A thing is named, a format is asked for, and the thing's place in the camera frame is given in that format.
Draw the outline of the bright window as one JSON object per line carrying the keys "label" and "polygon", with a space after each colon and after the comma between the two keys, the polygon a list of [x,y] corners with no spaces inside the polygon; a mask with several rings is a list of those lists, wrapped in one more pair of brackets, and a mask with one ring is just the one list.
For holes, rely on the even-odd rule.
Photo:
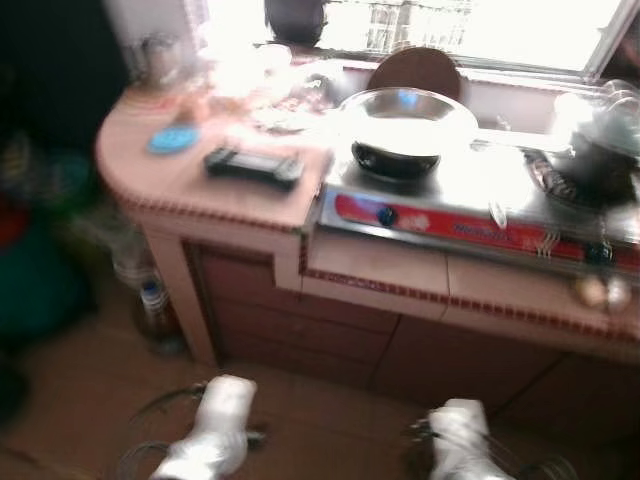
{"label": "bright window", "polygon": [[[329,0],[302,58],[378,63],[407,47],[447,52],[463,69],[595,79],[620,46],[640,0]],[[202,44],[276,44],[264,0],[183,0]]]}

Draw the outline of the steel wok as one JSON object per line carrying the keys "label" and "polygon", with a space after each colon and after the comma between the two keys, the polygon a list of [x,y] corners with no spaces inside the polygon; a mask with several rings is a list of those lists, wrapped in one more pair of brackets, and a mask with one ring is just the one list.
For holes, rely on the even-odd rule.
{"label": "steel wok", "polygon": [[426,177],[479,132],[476,116],[460,102],[408,87],[355,93],[340,104],[338,118],[358,169],[397,182]]}

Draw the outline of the garlic bulb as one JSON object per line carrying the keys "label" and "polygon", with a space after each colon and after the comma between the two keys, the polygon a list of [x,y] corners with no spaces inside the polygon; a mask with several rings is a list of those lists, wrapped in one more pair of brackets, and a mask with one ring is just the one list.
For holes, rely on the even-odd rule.
{"label": "garlic bulb", "polygon": [[621,276],[584,275],[572,284],[577,301],[589,308],[607,312],[620,312],[631,305],[631,285]]}

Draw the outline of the brown round board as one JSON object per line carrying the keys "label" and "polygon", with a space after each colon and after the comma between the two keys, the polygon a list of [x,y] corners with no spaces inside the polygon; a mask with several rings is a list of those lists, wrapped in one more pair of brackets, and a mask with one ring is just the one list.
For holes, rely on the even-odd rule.
{"label": "brown round board", "polygon": [[434,47],[404,47],[380,61],[365,88],[416,88],[462,102],[465,83],[447,52]]}

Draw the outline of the red steel gas stove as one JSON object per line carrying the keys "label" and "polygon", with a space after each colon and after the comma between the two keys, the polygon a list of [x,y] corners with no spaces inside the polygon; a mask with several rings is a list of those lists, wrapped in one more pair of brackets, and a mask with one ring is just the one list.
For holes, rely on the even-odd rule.
{"label": "red steel gas stove", "polygon": [[570,151],[476,140],[424,177],[388,180],[337,150],[317,224],[567,276],[640,280],[637,179],[584,197],[556,170]]}

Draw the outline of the clear glass dish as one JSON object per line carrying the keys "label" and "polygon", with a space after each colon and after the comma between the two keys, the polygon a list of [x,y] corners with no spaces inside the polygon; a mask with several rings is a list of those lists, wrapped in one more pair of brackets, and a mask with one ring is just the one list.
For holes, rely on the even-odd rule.
{"label": "clear glass dish", "polygon": [[325,97],[287,97],[275,104],[252,110],[253,127],[269,134],[297,134],[324,122],[334,108]]}

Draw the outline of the clear plastic bottle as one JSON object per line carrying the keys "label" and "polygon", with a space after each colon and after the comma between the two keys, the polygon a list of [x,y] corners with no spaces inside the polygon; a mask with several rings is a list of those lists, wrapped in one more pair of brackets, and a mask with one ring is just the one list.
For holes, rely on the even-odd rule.
{"label": "clear plastic bottle", "polygon": [[134,329],[157,355],[183,355],[187,351],[186,339],[145,238],[119,239],[111,244],[110,253],[116,278],[140,300],[140,311],[134,315]]}

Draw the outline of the black hanging pan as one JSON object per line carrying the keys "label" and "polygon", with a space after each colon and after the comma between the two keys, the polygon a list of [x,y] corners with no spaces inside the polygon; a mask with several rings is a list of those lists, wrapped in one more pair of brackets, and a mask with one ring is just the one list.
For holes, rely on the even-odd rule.
{"label": "black hanging pan", "polygon": [[264,0],[266,23],[276,44],[314,47],[323,36],[329,0]]}

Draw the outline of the black rectangular tool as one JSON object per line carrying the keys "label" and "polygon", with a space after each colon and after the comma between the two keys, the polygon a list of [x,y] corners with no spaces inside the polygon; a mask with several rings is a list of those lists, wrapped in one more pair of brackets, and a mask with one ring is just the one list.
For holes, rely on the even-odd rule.
{"label": "black rectangular tool", "polygon": [[237,148],[215,148],[204,157],[206,173],[211,177],[256,180],[278,189],[293,189],[305,173],[305,164],[297,156],[250,154]]}

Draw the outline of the blue round disc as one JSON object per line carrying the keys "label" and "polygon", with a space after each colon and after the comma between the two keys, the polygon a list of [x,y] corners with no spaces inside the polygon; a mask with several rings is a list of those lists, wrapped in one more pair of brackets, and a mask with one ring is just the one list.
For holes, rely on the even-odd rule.
{"label": "blue round disc", "polygon": [[200,128],[196,125],[166,125],[152,134],[146,143],[146,150],[154,155],[179,154],[197,145]]}

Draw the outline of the dark pot with glass lid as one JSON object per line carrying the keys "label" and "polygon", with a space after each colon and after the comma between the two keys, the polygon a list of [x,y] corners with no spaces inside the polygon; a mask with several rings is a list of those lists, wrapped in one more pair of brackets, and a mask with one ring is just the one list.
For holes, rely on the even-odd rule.
{"label": "dark pot with glass lid", "polygon": [[635,191],[640,157],[640,90],[623,79],[554,101],[552,134],[566,154],[554,170],[584,202],[623,202]]}

